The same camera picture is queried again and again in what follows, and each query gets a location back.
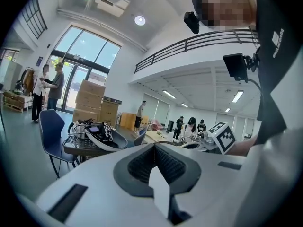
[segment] fluorescent light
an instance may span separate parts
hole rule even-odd
[[[137,24],[137,25],[144,25],[145,24],[145,18],[143,16],[137,16],[134,18],[134,22]]]
[[[242,90],[239,90],[238,92],[237,92],[237,95],[235,96],[235,98],[233,99],[233,103],[236,103],[238,100],[239,100],[239,98],[242,96],[242,94],[244,93],[244,91],[242,91]]]
[[[164,93],[166,93],[168,96],[171,96],[172,98],[176,99],[176,97],[175,97],[175,96],[173,96],[172,94],[170,94],[168,91],[163,90],[163,92],[164,92]]]

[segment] floor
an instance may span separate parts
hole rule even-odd
[[[20,113],[4,107],[2,114],[8,142],[1,148],[4,167],[15,191],[35,201],[57,178],[49,156],[42,148],[39,124],[32,123],[31,110]],[[65,121],[63,131],[67,131],[72,115],[62,112],[58,114]],[[121,131],[127,140],[134,140],[134,136],[127,131],[118,131]],[[60,161],[53,160],[59,169]],[[61,162],[59,175],[63,176],[72,169],[71,164]]]

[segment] woman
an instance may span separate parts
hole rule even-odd
[[[204,134],[202,134],[206,130],[206,126],[204,124],[204,119],[201,119],[200,123],[198,124],[198,135],[202,138],[204,137]]]
[[[33,100],[33,109],[32,109],[32,120],[34,123],[38,123],[39,114],[42,109],[42,99],[45,95],[46,89],[43,88],[44,81],[39,80],[38,78],[48,78],[49,65],[44,65],[42,72],[38,75],[36,86],[34,88],[34,100]]]
[[[190,118],[187,125],[181,131],[181,140],[191,143],[197,138],[198,128],[196,127],[196,119]]]

